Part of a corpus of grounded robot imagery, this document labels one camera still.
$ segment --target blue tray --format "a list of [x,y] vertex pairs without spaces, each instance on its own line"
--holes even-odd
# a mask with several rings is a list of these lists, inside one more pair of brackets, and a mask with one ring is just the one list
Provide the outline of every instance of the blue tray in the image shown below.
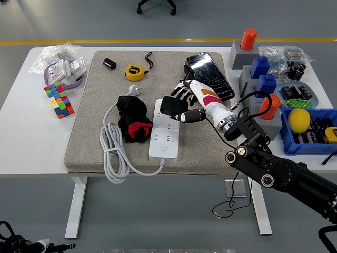
[[[280,131],[284,144],[283,151],[286,155],[297,154],[331,154],[337,151],[337,144],[313,144],[295,143],[291,132],[288,115],[294,108],[282,108],[281,121],[282,129]],[[337,109],[305,109],[310,113],[312,119],[315,118],[330,118],[334,126],[337,127]]]

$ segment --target yellow ball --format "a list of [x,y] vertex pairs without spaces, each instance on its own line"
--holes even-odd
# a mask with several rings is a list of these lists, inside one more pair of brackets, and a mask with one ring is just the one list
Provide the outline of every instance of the yellow ball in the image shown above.
[[290,129],[293,133],[304,133],[310,126],[310,114],[305,109],[296,108],[288,115]]

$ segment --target gray felt mat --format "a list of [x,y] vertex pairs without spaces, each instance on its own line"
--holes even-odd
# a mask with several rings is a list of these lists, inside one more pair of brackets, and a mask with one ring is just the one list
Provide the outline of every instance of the gray felt mat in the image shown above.
[[[155,101],[171,94],[179,80],[185,76],[185,59],[199,52],[153,52],[149,58],[154,66],[145,77],[138,82],[126,79],[124,71],[131,63],[148,69],[145,60],[147,53],[97,51],[94,54],[64,158],[69,172],[104,172],[100,131],[106,111],[120,95],[128,92],[129,86],[136,83],[142,88],[138,98],[147,106],[147,117],[153,120]],[[225,73],[221,54],[209,53],[219,69]],[[117,63],[115,70],[111,71],[103,66],[103,60],[107,57]],[[115,108],[110,113],[108,122],[117,124],[119,119],[118,110]],[[236,146],[237,142],[233,141],[231,144]],[[143,172],[154,172],[159,168],[158,162],[148,158],[149,145],[150,139],[144,143],[124,143],[131,164]],[[167,163],[161,173],[233,174],[235,170],[224,159],[230,150],[206,120],[192,124],[181,123],[178,161]],[[113,159],[113,165],[118,169],[116,159]]]

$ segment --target black wire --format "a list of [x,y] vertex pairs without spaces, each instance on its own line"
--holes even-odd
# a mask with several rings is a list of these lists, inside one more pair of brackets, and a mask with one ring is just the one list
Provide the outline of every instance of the black wire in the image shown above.
[[150,69],[153,67],[153,62],[148,58],[151,54],[152,54],[152,52],[149,52],[145,57],[146,61],[150,65]]
[[337,151],[336,152],[333,152],[331,155],[328,156],[328,158],[326,158],[323,162],[322,162],[322,165],[325,165],[329,160],[330,158],[332,158],[334,155],[337,154]]
[[254,118],[254,117],[257,117],[257,116],[261,116],[261,115],[266,114],[270,110],[270,108],[272,107],[272,103],[273,103],[272,97],[267,92],[265,92],[265,91],[253,91],[251,93],[248,93],[246,96],[242,97],[238,102],[241,103],[242,101],[246,100],[250,96],[254,96],[254,95],[257,95],[257,94],[265,96],[268,99],[268,101],[269,101],[269,105],[268,105],[268,108],[266,110],[264,110],[263,112],[250,115],[249,116],[250,119]]
[[213,207],[213,208],[212,208],[212,214],[213,214],[214,216],[217,216],[217,217],[219,217],[219,218],[228,218],[228,217],[230,217],[230,216],[233,215],[233,212],[231,212],[231,214],[228,215],[228,216],[220,216],[220,215],[217,215],[217,214],[214,212],[214,209],[215,209],[216,207],[218,207],[218,206],[220,206],[220,205],[222,205],[222,204],[228,203],[228,202],[229,202],[230,208],[233,207],[233,206],[231,206],[231,203],[235,204],[235,202],[232,201],[232,200],[233,200],[233,197],[234,197],[234,182],[235,182],[235,180],[236,180],[236,178],[237,178],[238,175],[239,175],[239,172],[236,173],[236,175],[235,175],[235,177],[234,177],[234,179],[233,179],[233,183],[232,183],[232,196],[231,196],[231,199],[230,199],[230,200],[227,200],[227,201],[224,201],[224,202],[222,202],[222,203],[220,203],[220,204],[217,204],[215,207]]
[[[15,236],[14,230],[12,229],[12,227],[10,226],[10,224],[7,221],[4,221],[4,220],[0,221],[0,226],[2,224],[5,224],[5,226],[7,227],[8,231],[11,233],[11,235]],[[1,233],[0,233],[0,239],[2,239],[4,241],[8,240],[8,238],[4,237]]]
[[215,128],[215,126],[213,125],[213,123],[206,117],[207,121],[211,124],[211,126],[213,127],[213,129],[215,130],[215,132],[218,134],[218,136],[220,137],[220,139],[229,147],[231,147],[232,149],[235,149],[234,146],[230,145],[228,142],[226,142],[221,135],[218,133],[217,129]]
[[249,113],[249,107],[245,107],[245,108],[241,109],[240,112],[237,114],[237,118],[238,118],[238,119],[241,117],[241,113],[242,113],[244,110],[247,110],[246,116],[248,116],[248,113]]
[[250,190],[249,190],[249,204],[246,205],[246,206],[242,206],[242,207],[237,207],[237,208],[234,208],[234,209],[229,209],[229,210],[226,210],[226,211],[234,211],[234,210],[238,210],[240,208],[244,208],[244,207],[249,207],[251,202],[252,202],[252,187],[253,187],[253,180],[251,182],[251,185],[250,185]]
[[232,203],[235,203],[234,201],[232,201],[232,199],[233,199],[233,197],[234,197],[234,181],[235,181],[235,179],[236,179],[236,177],[237,177],[238,174],[239,174],[239,172],[236,174],[236,176],[235,176],[234,179],[233,179],[233,184],[232,184],[232,196],[231,196],[231,199],[230,199],[230,200],[227,200],[227,201],[224,201],[224,202],[222,202],[222,203],[220,203],[220,204],[217,204],[215,207],[213,207],[213,208],[212,208],[212,214],[213,214],[214,216],[217,216],[217,217],[219,217],[219,218],[229,218],[230,216],[233,215],[233,213],[234,213],[233,211],[238,210],[238,209],[241,209],[241,208],[244,208],[244,207],[250,206],[250,204],[251,204],[251,202],[252,202],[252,186],[253,186],[253,180],[252,180],[251,185],[250,185],[250,192],[249,192],[249,195],[250,195],[250,196],[249,196],[249,204],[248,204],[248,205],[246,205],[246,206],[241,206],[241,207],[237,207],[237,208],[234,208],[234,209],[226,209],[227,212],[231,212],[231,214],[228,215],[228,216],[220,216],[220,215],[218,215],[218,214],[216,214],[216,213],[214,212],[214,209],[215,209],[216,207],[218,207],[218,206],[220,206],[220,205],[223,205],[223,204],[225,204],[225,203],[227,203],[227,202],[229,202],[229,206],[230,206],[230,208],[232,208],[231,202],[232,202]]
[[336,253],[337,250],[336,250],[335,246],[327,238],[327,236],[325,235],[325,233],[327,233],[327,232],[336,232],[336,231],[337,231],[337,225],[329,226],[329,227],[324,227],[324,228],[321,228],[318,231],[319,238],[321,239],[322,243],[324,244],[324,246],[327,248],[327,250],[330,253]]

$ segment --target colorful cube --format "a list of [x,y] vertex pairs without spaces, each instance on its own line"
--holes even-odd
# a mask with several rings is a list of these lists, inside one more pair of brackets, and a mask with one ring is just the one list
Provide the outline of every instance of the colorful cube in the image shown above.
[[59,119],[75,113],[68,97],[65,94],[64,89],[59,82],[44,87],[44,91],[46,92],[49,101]]

